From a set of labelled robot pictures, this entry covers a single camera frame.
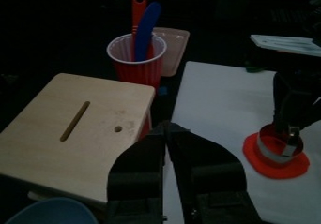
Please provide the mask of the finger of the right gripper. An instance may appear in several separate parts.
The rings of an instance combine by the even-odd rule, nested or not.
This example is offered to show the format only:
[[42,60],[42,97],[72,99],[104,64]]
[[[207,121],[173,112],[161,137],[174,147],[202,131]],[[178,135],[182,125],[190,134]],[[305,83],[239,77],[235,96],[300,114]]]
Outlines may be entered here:
[[298,126],[301,87],[289,73],[277,72],[273,77],[273,123],[277,132]]
[[300,71],[298,76],[308,92],[300,115],[300,128],[304,129],[321,120],[321,72]]

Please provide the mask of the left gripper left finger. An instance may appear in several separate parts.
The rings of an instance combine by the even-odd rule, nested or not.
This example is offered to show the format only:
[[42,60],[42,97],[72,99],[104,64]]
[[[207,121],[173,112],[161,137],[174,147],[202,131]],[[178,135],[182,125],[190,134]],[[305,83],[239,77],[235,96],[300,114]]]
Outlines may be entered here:
[[166,123],[115,159],[107,181],[106,224],[163,224]]

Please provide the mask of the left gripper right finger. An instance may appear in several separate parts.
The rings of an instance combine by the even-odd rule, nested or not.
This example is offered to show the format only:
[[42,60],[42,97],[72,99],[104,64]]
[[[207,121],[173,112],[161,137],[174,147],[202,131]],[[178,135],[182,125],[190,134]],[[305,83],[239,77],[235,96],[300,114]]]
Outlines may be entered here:
[[167,123],[166,143],[185,224],[264,224],[237,156],[175,123]]

